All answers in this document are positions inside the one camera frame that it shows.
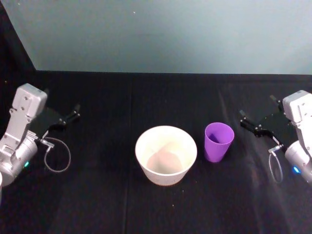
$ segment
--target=cable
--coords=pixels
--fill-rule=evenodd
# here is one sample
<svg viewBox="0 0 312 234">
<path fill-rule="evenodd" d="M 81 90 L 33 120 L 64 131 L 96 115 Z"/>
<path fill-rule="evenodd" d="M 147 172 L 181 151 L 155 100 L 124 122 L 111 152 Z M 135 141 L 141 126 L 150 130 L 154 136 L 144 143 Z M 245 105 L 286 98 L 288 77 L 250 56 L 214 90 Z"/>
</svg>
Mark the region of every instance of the cable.
<svg viewBox="0 0 312 234">
<path fill-rule="evenodd" d="M 271 167 L 271 157 L 272 157 L 272 155 L 275 157 L 275 160 L 277 161 L 277 164 L 278 164 L 278 167 L 279 167 L 279 171 L 281 173 L 281 180 L 280 181 L 276 180 L 276 178 L 274 176 L 274 173 L 273 173 L 273 170 L 272 170 L 272 167 Z M 272 174 L 274 182 L 277 183 L 277 184 L 281 183 L 283 181 L 283 171 L 282 171 L 281 164 L 279 163 L 279 160 L 278 160 L 278 158 L 277 158 L 277 156 L 276 156 L 274 151 L 272 151 L 270 153 L 270 155 L 269 155 L 269 168 L 270 168 L 270 171 L 271 171 L 271 174 Z"/>
<path fill-rule="evenodd" d="M 48 155 L 48 153 L 49 153 L 49 151 L 50 151 L 50 149 L 51 149 L 51 148 L 49 147 L 49 148 L 47 149 L 47 151 L 45 152 L 45 155 L 44 155 L 44 164 L 45 164 L 45 166 L 46 166 L 51 172 L 54 172 L 54 173 L 65 172 L 65 171 L 69 168 L 70 163 L 71 163 L 71 158 L 72 158 L 68 146 L 64 143 L 64 141 L 62 141 L 62 140 L 60 140 L 60 139 L 57 139 L 57 138 L 45 137 L 45 139 L 55 140 L 55 141 L 58 141 L 58 142 L 62 143 L 62 144 L 66 147 L 66 149 L 67 149 L 67 151 L 68 151 L 68 158 L 69 158 L 69 159 L 68 159 L 68 164 L 67 164 L 67 166 L 66 166 L 64 169 L 62 169 L 62 170 L 54 170 L 54 169 L 52 169 L 52 168 L 48 165 L 48 163 L 47 163 L 47 155 Z"/>
</svg>

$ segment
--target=purple cup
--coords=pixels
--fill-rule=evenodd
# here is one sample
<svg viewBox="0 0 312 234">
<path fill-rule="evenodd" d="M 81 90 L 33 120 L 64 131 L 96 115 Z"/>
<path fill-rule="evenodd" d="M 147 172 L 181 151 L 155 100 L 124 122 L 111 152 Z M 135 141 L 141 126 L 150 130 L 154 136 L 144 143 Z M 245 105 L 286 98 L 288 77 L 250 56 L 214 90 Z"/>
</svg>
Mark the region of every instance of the purple cup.
<svg viewBox="0 0 312 234">
<path fill-rule="evenodd" d="M 205 158 L 220 162 L 234 140 L 233 129 L 225 123 L 211 123 L 205 129 Z"/>
</svg>

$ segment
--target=gray wall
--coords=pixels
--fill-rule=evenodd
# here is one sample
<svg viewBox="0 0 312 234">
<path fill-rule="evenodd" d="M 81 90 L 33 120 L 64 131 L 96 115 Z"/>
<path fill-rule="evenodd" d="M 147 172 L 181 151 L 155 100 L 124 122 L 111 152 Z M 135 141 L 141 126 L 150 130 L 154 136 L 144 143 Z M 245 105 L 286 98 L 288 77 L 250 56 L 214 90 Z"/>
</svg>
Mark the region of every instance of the gray wall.
<svg viewBox="0 0 312 234">
<path fill-rule="evenodd" d="M 312 74 L 311 0 L 2 0 L 38 70 Z"/>
</svg>

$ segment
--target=black tablecloth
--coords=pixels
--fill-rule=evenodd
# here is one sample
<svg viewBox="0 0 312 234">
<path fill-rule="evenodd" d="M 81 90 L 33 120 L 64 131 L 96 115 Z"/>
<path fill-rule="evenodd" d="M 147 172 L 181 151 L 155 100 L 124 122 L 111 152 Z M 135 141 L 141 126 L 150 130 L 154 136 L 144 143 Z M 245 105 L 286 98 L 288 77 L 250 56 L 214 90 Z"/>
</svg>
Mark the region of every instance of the black tablecloth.
<svg viewBox="0 0 312 234">
<path fill-rule="evenodd" d="M 1 134 L 15 91 L 26 82 L 49 88 L 47 106 L 62 114 L 79 102 L 81 120 L 50 134 L 71 150 L 68 171 L 45 169 L 40 147 L 3 189 L 0 233 L 312 233 L 312 188 L 282 155 L 284 181 L 273 182 L 267 150 L 274 144 L 244 130 L 238 112 L 259 120 L 276 111 L 271 94 L 312 92 L 311 81 L 281 75 L 2 74 Z M 225 158 L 211 164 L 204 159 L 204 129 L 215 121 L 231 125 L 235 140 Z M 198 148 L 195 164 L 172 187 L 149 182 L 135 158 L 137 138 L 157 125 L 187 131 Z M 66 154 L 49 157 L 66 165 Z"/>
</svg>

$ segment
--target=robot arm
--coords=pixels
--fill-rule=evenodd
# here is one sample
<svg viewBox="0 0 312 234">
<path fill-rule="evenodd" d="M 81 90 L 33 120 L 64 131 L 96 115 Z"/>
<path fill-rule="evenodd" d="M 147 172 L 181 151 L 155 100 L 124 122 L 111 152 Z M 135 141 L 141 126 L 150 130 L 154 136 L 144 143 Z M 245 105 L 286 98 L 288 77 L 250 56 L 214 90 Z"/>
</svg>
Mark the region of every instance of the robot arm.
<svg viewBox="0 0 312 234">
<path fill-rule="evenodd" d="M 54 145 L 44 138 L 49 130 L 64 129 L 69 122 L 80 117 L 79 106 L 67 117 L 46 108 L 48 95 L 30 84 L 16 91 L 10 120 L 0 140 L 0 192 L 1 187 L 11 184 L 24 166 L 36 154 L 37 145 L 50 148 Z"/>
<path fill-rule="evenodd" d="M 269 153 L 275 155 L 275 151 L 282 150 L 296 172 L 312 183 L 312 94 L 301 90 L 282 102 L 274 96 L 271 99 L 276 102 L 278 112 L 253 123 L 240 111 L 243 116 L 240 125 L 256 137 L 273 139 L 277 146 L 269 149 Z"/>
</svg>

